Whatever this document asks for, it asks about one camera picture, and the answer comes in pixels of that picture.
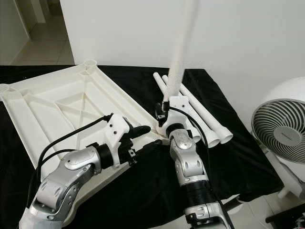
black rubber grip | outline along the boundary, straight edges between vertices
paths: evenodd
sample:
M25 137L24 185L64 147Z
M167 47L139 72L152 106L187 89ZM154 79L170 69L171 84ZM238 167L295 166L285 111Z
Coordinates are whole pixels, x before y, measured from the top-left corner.
M147 125L142 125L142 126L135 127L132 130L131 139L136 138L136 137L140 137L144 134L147 134L148 132L150 132L150 130L151 130L151 128Z
M107 144L96 147L101 159L101 168L106 169L113 166L113 158Z
M209 181L207 180L183 185L181 189L185 197L185 208L216 202L216 198L211 192Z
M166 136L168 137L172 131L177 130L177 129L184 129L183 124L181 124L181 123L174 123L174 124L169 125L166 128Z

black tablecloth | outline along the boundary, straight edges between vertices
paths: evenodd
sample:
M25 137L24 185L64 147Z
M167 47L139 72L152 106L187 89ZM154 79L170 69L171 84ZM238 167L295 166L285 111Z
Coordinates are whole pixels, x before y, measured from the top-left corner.
M14 83L66 67L2 66L0 83ZM167 74L168 69L99 68L154 116L155 103L162 101L163 95L153 73ZM186 70L183 83L234 135L230 142L210 149L210 176L219 198L279 191L283 186L280 178L207 72L203 69ZM14 228L24 211L34 170L3 103L0 124L0 227ZM207 168L204 145L197 145ZM182 197L168 149L168 146L156 149L83 203L68 228L149 228L181 216Z

white plastic panel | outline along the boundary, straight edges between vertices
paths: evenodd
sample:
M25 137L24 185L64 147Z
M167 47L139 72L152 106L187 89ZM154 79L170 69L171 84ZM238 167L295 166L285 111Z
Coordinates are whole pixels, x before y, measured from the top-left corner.
M17 132L34 165L43 149L54 140L87 125L101 116L123 115L136 127L148 125L152 132L133 139L139 150L156 139L157 121L139 106L96 66L95 61L13 83L0 84L0 98L4 102ZM56 144L47 154L61 149L83 149L97 142L103 144L106 122L100 122ZM65 155L54 156L41 170L45 178ZM74 216L75 208L128 168L109 168L91 179L80 190L66 223Z

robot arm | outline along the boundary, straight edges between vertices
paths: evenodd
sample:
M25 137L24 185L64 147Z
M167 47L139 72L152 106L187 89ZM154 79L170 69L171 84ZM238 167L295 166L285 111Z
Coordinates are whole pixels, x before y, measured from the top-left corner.
M148 126L133 128L122 116L113 114L104 134L104 144L91 144L63 157L57 167L41 183L29 208L19 222L20 229L59 229L68 216L80 188L102 169L129 162L134 165L141 151L132 149L131 139L150 131ZM161 140L145 145L153 149Z
M167 136L171 144L170 154L183 193L186 221L192 228L234 229L212 192L203 162L196 152L196 143L187 130L185 114L188 109L186 96L171 96L168 102L156 108L157 130Z

white pvc pipe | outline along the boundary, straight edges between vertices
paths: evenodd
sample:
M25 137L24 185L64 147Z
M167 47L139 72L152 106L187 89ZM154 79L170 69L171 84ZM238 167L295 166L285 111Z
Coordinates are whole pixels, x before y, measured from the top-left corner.
M163 101L167 102L169 97L178 95L179 86L183 79L184 66L183 59L190 43L191 34L197 11L199 8L199 0L185 0L183 12L183 24L178 40L174 49L173 60L169 70L169 81Z
M167 91L167 86L161 79L161 76L158 73L154 73L153 77L156 80L161 92L164 95ZM194 142L199 142L201 139L201 135L199 131L191 124L190 120L187 119L185 123L186 123L186 128L192 132Z
M162 79L166 82L167 76L164 75ZM180 85L180 91L183 95L189 98L189 102L192 107L210 127L210 129L215 131L221 144L224 144L232 139L233 134L226 127L222 126L183 84Z
M167 91L167 86L165 85L165 82L161 79L160 75L158 73L154 73L153 74L154 79L156 80L158 86L160 87L162 93L164 94ZM189 105L188 108L188 113L191 117L193 117L193 119L195 119L195 121L198 123L198 125L202 128L203 133L206 137L207 143L208 143L208 147L212 148L215 145L217 145L220 140L217 136L217 134L215 134L214 131L212 131L206 124L205 122L202 120L202 118L196 113L196 111ZM197 128L195 128L190 120L187 119L186 121L186 125L187 128L191 130L193 137L196 136L196 138L193 138L194 142L198 142L201 138L201 135L199 134Z

